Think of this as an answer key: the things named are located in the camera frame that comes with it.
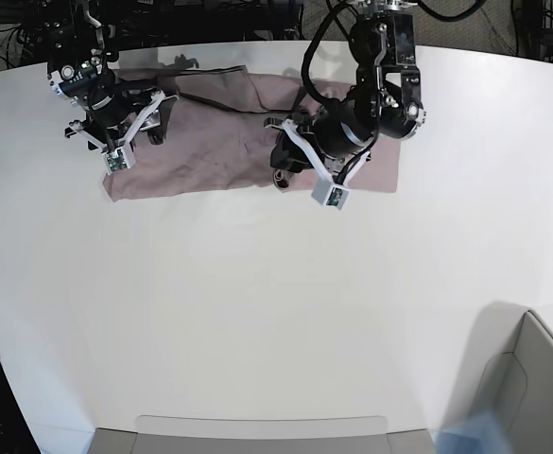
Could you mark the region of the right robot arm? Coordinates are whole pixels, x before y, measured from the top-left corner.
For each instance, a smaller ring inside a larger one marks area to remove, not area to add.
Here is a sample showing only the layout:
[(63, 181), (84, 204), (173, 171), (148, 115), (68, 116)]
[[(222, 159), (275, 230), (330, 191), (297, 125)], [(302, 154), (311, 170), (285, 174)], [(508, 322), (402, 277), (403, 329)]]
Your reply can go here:
[(38, 13), (50, 88), (85, 112), (67, 133), (86, 133), (93, 148), (115, 151), (126, 141), (131, 118), (157, 99), (158, 81), (120, 79), (109, 67), (119, 52), (102, 2), (42, 1)]

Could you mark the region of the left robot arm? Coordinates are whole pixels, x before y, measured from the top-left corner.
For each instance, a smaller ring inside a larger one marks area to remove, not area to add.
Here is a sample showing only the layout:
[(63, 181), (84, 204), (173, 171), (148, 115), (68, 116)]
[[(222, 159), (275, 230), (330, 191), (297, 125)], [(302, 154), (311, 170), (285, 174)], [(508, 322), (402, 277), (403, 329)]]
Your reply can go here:
[[(288, 117), (309, 150), (294, 143), (283, 122), (266, 121), (266, 126), (280, 131), (270, 154), (275, 171), (300, 173), (324, 165), (342, 183), (369, 159), (380, 136), (407, 139), (422, 125), (421, 73), (409, 6), (407, 1), (342, 1), (327, 6), (301, 67), (299, 95), (311, 97), (318, 108), (310, 113), (296, 104)], [(310, 78), (310, 66), (324, 33), (345, 9), (355, 15), (344, 36), (357, 67), (354, 85), (339, 99), (319, 91)]]

